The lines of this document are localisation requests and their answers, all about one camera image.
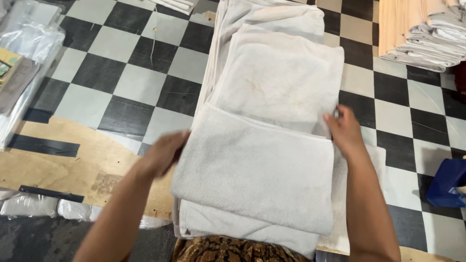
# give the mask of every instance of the right hand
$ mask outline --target right hand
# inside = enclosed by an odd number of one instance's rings
[[[336,109],[340,113],[338,118],[325,113],[323,120],[332,131],[333,140],[342,155],[348,159],[349,156],[366,153],[366,147],[361,135],[361,127],[354,116],[353,110],[341,104]]]

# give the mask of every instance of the patterned fabric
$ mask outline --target patterned fabric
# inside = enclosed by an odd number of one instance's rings
[[[307,262],[286,247],[225,236],[178,239],[173,262]]]

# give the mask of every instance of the left hand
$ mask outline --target left hand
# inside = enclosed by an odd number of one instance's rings
[[[152,179],[165,176],[171,165],[178,161],[190,134],[189,130],[185,130],[161,136],[139,160],[138,171]]]

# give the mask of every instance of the black floor tile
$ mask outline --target black floor tile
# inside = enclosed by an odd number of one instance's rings
[[[450,146],[445,116],[411,108],[411,122],[413,138]]]
[[[75,0],[68,0],[68,1],[63,1],[63,0],[44,0],[46,2],[49,2],[51,4],[55,5],[60,5],[62,7],[65,7],[65,10],[63,10],[62,14],[67,14],[69,9],[73,6],[75,3]]]
[[[418,173],[419,197],[421,198],[422,211],[463,220],[459,207],[434,207],[425,197],[433,179],[434,177]]]
[[[372,0],[342,0],[342,14],[372,21],[373,10]]]
[[[208,54],[212,36],[213,27],[189,21],[185,35],[179,46]]]
[[[131,54],[128,64],[137,65],[161,73],[168,73],[175,57],[177,46],[141,36]]]
[[[29,107],[55,114],[69,83],[45,77]]]
[[[404,207],[387,206],[395,226],[399,245],[427,252],[422,212]]]
[[[335,35],[340,35],[340,20],[341,13],[330,11],[324,8],[320,8],[323,13],[323,22],[325,24],[325,32]]]
[[[66,31],[63,46],[87,52],[102,26],[65,16],[60,27]]]
[[[173,10],[171,8],[168,8],[168,7],[164,7],[164,6],[160,5],[160,4],[156,4],[155,8],[157,9],[158,13],[171,15],[171,16],[178,17],[178,18],[181,18],[181,19],[184,19],[184,20],[189,20],[189,18],[191,17],[191,15],[185,15],[185,14],[183,14],[181,12],[175,11],[175,10]]]
[[[378,47],[378,23],[372,23],[372,45]]]
[[[377,146],[387,151],[385,165],[416,172],[412,138],[377,130]]]
[[[139,156],[143,156],[150,146],[151,146],[150,144],[141,143],[141,147],[139,148],[139,151],[137,152],[137,154]]]
[[[194,116],[201,84],[167,75],[157,107]]]
[[[413,67],[413,66],[406,66],[408,70],[408,79],[418,81],[421,83],[441,86],[440,84],[440,73],[432,72],[429,70]]]
[[[450,147],[452,151],[453,159],[463,159],[463,156],[466,156],[466,151],[458,148]]]
[[[148,104],[112,96],[97,129],[142,142],[154,108]]]
[[[376,99],[409,106],[408,81],[374,71],[374,96]]]
[[[340,90],[338,102],[353,109],[360,125],[376,128],[376,108],[373,98]]]
[[[87,53],[71,82],[113,94],[125,66],[126,63]]]
[[[450,89],[442,88],[445,115],[466,120],[466,96]]]
[[[372,70],[372,45],[340,37],[340,46],[345,50],[345,63]]]
[[[117,2],[103,25],[141,35],[151,14],[151,10]]]

